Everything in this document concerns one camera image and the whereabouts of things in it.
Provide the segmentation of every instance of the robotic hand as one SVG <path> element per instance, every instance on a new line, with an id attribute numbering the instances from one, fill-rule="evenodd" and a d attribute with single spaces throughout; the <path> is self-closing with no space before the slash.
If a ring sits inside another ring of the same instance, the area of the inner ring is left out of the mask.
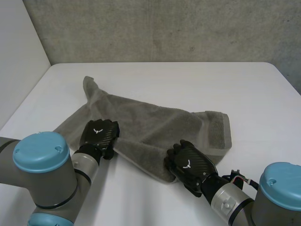
<path id="1" fill-rule="evenodd" d="M 181 140 L 180 144 L 167 151 L 165 165 L 191 193 L 201 197 L 204 181 L 216 177 L 217 169 L 191 142 Z"/>
<path id="2" fill-rule="evenodd" d="M 119 137 L 119 126 L 116 121 L 96 120 L 89 121 L 81 135 L 79 150 L 76 153 L 86 153 L 95 158 L 110 160 L 114 156 L 113 144 Z"/>
<path id="3" fill-rule="evenodd" d="M 243 214 L 239 215 L 244 207 L 247 206 L 248 210 L 252 207 L 253 200 L 237 185 L 229 182 L 235 176 L 234 172 L 230 177 L 218 176 L 212 161 L 191 142 L 181 140 L 180 144 L 175 144 L 167 151 L 167 157 L 164 159 L 166 167 L 196 197 L 203 194 L 212 209 L 229 226 L 253 226 L 251 214 L 242 212 Z"/>
<path id="4" fill-rule="evenodd" d="M 203 194 L 229 226 L 301 225 L 301 192 L 295 189 L 301 184 L 301 166 L 273 163 L 265 169 L 259 186 L 239 170 L 218 176 L 211 160 L 185 140 L 167 151 L 164 162 L 191 193 Z M 258 190 L 255 201 L 242 191 L 244 182 Z"/>

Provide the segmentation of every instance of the carbon fiber palm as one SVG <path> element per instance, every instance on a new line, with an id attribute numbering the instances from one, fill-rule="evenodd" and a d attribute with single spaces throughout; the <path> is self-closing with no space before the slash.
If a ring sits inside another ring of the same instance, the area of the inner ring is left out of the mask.
<path id="1" fill-rule="evenodd" d="M 165 165 L 189 191 L 200 197 L 203 181 L 217 173 L 216 167 L 191 142 L 181 140 L 180 143 L 174 144 L 174 148 L 167 151 Z"/>
<path id="2" fill-rule="evenodd" d="M 89 121 L 80 138 L 79 145 L 93 145 L 101 151 L 104 159 L 111 159 L 114 155 L 113 143 L 119 137 L 119 126 L 116 121 Z"/>

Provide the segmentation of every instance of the black cable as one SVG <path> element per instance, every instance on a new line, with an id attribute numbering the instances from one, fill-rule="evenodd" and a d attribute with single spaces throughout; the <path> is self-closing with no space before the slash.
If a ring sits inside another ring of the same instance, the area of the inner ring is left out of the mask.
<path id="1" fill-rule="evenodd" d="M 250 181 L 250 185 L 258 191 L 258 188 L 259 188 L 259 184 L 258 183 L 256 183 L 255 181 L 251 180 Z"/>

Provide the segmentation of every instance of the towel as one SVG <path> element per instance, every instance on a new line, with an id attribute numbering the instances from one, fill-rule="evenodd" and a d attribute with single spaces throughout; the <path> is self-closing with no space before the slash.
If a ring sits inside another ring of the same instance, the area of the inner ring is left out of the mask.
<path id="1" fill-rule="evenodd" d="M 232 147 L 226 114 L 190 113 L 111 95 L 99 89 L 88 76 L 83 80 L 83 87 L 87 103 L 55 129 L 73 150 L 79 148 L 79 139 L 88 121 L 117 121 L 120 136 L 114 151 L 155 179 L 172 183 L 175 176 L 164 167 L 163 159 L 167 149 L 181 139 L 193 143 L 214 164 Z"/>

